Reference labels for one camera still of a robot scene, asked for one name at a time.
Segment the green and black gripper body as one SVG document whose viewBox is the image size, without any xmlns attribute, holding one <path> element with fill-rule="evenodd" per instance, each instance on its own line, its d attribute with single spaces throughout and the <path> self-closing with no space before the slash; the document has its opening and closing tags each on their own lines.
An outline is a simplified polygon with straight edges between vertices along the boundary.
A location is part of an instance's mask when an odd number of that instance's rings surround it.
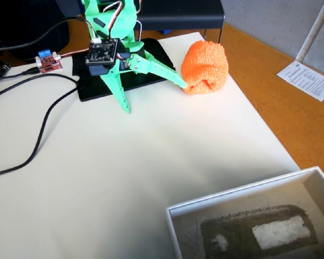
<svg viewBox="0 0 324 259">
<path fill-rule="evenodd" d="M 133 72 L 129 69 L 127 59 L 131 54 L 144 49 L 143 42 L 128 42 L 126 44 L 119 38 L 94 38 L 89 46 L 89 72 L 92 76 L 108 74 L 109 70 L 119 63 L 119 73 Z"/>
</svg>

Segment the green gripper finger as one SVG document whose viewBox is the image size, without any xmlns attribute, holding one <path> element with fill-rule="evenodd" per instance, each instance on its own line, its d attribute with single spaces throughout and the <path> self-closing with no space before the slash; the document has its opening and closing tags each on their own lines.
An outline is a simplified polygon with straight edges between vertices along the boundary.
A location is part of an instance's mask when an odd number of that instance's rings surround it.
<svg viewBox="0 0 324 259">
<path fill-rule="evenodd" d="M 108 74 L 101 75 L 100 78 L 114 95 L 116 101 L 120 104 L 122 109 L 126 113 L 130 113 L 130 106 L 126 100 L 125 92 L 122 87 L 119 65 L 119 63 L 116 63 L 114 67 L 109 70 Z"/>
<path fill-rule="evenodd" d="M 130 58 L 126 60 L 130 70 L 134 73 L 155 74 L 173 82 L 181 88 L 186 88 L 186 82 L 174 69 L 158 61 L 149 52 L 144 52 L 144 54 L 145 57 L 137 53 L 131 54 Z"/>
</svg>

